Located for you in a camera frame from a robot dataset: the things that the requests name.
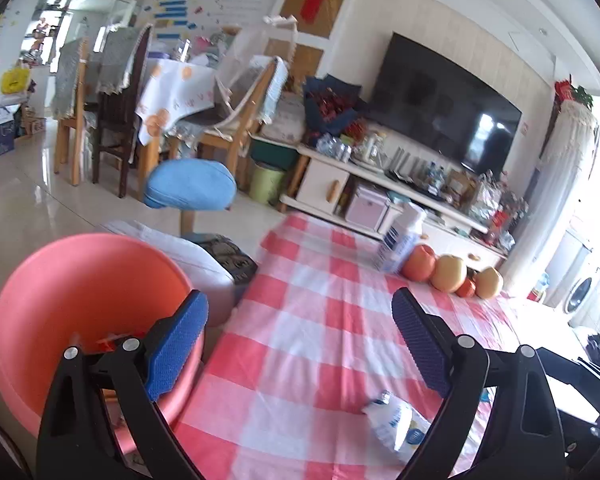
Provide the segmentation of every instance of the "television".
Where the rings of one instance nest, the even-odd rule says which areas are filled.
[[[395,33],[365,115],[474,173],[491,170],[496,177],[522,116],[475,75]]]

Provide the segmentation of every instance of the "red and white checkered tablecloth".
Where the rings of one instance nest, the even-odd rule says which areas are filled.
[[[402,286],[454,333],[519,346],[507,300],[464,300],[382,274],[377,246],[301,214],[264,238],[258,273],[175,428],[207,480],[394,480],[403,465],[360,409],[383,389],[429,420],[442,402],[392,319]],[[480,404],[455,472],[470,466],[489,410]]]

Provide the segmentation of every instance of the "drawer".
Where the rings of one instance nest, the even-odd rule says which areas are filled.
[[[421,242],[430,246],[437,255],[452,254],[462,258],[466,266],[474,270],[497,267],[502,256],[477,242],[461,237],[435,225],[425,223],[422,226]]]
[[[333,213],[349,173],[312,158],[296,200],[325,213]]]

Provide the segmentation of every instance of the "chair cushion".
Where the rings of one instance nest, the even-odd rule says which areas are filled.
[[[193,211],[226,208],[235,196],[235,180],[220,162],[181,158],[159,164],[144,188],[149,207]]]

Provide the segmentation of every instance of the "drawer handle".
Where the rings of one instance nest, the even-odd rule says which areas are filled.
[[[332,203],[334,200],[336,200],[337,196],[338,196],[338,185],[339,185],[339,181],[334,180],[331,183],[331,187],[329,188],[329,192],[327,193],[327,202]]]

